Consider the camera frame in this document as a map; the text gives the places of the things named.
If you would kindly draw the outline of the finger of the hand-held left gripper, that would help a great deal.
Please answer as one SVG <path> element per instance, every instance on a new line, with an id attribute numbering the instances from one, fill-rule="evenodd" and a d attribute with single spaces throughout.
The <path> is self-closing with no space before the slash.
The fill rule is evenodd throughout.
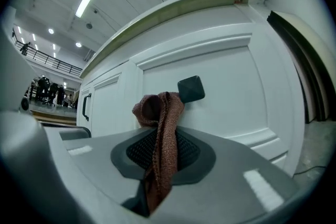
<path id="1" fill-rule="evenodd" d="M 59 131 L 62 140 L 77 140 L 91 138 L 91 132 L 86 127 L 67 127 Z"/>

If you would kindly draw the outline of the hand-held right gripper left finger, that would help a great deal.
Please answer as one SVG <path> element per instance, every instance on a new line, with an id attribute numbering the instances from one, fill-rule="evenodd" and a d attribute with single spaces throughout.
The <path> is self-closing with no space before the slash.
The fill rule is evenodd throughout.
<path id="1" fill-rule="evenodd" d="M 134 198 L 139 181 L 124 178 L 113 165 L 110 138 L 64 141 L 64 128 L 46 128 L 52 161 L 65 188 L 79 206 L 80 223 L 153 224 L 124 208 Z"/>

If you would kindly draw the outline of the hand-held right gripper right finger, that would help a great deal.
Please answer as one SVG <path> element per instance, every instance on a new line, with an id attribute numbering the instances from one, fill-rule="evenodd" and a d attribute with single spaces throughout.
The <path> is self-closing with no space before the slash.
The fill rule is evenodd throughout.
<path id="1" fill-rule="evenodd" d="M 240 224 L 284 205 L 299 190 L 282 169 L 236 141 L 181 127 L 216 154 L 198 183 L 173 186 L 149 217 L 153 224 Z"/>

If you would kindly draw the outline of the red-brown knitted cloth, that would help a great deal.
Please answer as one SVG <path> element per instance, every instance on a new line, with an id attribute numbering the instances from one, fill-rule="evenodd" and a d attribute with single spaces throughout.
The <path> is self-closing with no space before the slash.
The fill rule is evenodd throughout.
<path id="1" fill-rule="evenodd" d="M 141 127 L 157 128 L 151 164 L 144 176 L 149 213 L 153 213 L 169 194 L 172 177 L 177 173 L 175 130 L 184 107 L 177 92 L 161 92 L 145 95 L 132 109 Z"/>

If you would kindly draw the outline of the black square drawer knob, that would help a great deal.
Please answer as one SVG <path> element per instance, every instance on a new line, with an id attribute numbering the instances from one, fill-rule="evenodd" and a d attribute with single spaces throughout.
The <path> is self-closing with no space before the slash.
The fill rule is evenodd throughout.
<path id="1" fill-rule="evenodd" d="M 177 83 L 182 103 L 190 103 L 205 98 L 205 91 L 199 76 L 192 76 Z"/>

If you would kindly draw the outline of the brown wooden platform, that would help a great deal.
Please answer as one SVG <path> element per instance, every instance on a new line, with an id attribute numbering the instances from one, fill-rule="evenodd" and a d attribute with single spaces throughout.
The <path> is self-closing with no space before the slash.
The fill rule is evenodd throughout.
<path id="1" fill-rule="evenodd" d="M 76 125 L 77 115 L 75 112 L 69 111 L 40 111 L 31 110 L 33 117 L 40 122 L 47 122 L 52 124 Z"/>

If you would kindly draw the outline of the white cabinet door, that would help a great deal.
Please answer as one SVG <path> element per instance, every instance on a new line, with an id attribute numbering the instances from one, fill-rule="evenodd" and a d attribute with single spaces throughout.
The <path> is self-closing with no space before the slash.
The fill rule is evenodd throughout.
<path id="1" fill-rule="evenodd" d="M 128 71 L 124 67 L 113 69 L 91 85 L 91 135 L 101 137 L 134 129 L 131 112 L 132 94 L 127 85 Z"/>
<path id="2" fill-rule="evenodd" d="M 86 121 L 86 119 L 82 116 L 83 99 L 88 93 L 92 94 L 90 84 L 83 87 L 79 93 L 78 107 L 77 107 L 77 125 L 86 127 L 90 130 L 91 129 L 91 98 L 92 98 L 92 95 L 91 95 L 91 98 L 87 100 L 87 106 L 86 106 L 86 115 L 89 116 L 89 121 Z"/>

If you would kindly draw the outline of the black balcony railing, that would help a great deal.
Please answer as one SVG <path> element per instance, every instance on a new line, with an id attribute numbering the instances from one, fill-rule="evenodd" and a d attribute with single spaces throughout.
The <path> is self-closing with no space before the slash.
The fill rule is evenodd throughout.
<path id="1" fill-rule="evenodd" d="M 82 68 L 57 58 L 60 53 L 60 46 L 50 43 L 20 27 L 15 26 L 12 29 L 12 40 L 19 52 L 23 44 L 31 42 L 26 57 L 32 61 L 61 70 L 75 77 L 79 77 L 82 72 Z"/>

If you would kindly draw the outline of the leaning wooden panels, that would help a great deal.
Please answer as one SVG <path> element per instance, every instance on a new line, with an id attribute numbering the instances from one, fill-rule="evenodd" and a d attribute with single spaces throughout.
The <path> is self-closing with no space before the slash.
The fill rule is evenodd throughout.
<path id="1" fill-rule="evenodd" d="M 267 22 L 284 41 L 301 83 L 305 121 L 336 121 L 336 57 L 301 18 L 272 11 Z"/>

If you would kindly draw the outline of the white vanity cabinet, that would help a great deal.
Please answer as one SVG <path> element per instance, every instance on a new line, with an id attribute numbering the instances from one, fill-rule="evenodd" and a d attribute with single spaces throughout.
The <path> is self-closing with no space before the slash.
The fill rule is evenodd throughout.
<path id="1" fill-rule="evenodd" d="M 303 145 L 305 117 L 302 89 L 290 53 L 279 35 L 248 3 L 248 0 L 168 0 L 130 21 L 111 36 L 96 52 L 81 73 L 80 89 L 105 73 L 124 67 L 128 71 L 127 85 L 132 94 L 132 108 L 143 96 L 141 93 L 142 72 L 131 60 L 133 56 L 166 41 L 198 31 L 231 26 L 240 29 L 245 25 L 261 29 L 269 38 L 269 44 L 281 60 L 286 72 L 290 95 L 286 103 L 290 112 L 281 112 L 291 128 L 289 160 L 286 166 L 296 171 Z M 139 123 L 133 115 L 134 129 Z"/>

